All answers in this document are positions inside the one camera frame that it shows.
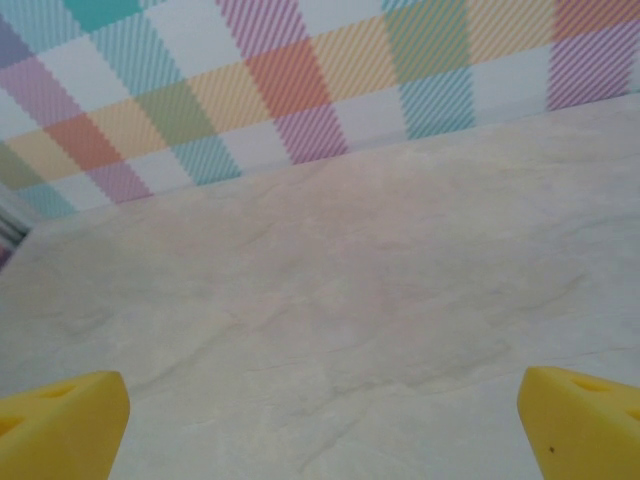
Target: wallpaper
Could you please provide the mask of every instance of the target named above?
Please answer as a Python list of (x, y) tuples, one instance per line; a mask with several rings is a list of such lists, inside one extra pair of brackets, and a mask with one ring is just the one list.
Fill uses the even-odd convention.
[(47, 217), (622, 95), (640, 0), (0, 0), (0, 181)]

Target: checkered wall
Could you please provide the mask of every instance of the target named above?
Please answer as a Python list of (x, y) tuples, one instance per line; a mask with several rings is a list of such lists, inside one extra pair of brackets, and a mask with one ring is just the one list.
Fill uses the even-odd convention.
[(0, 180), (47, 217), (621, 95), (640, 0), (0, 0)]

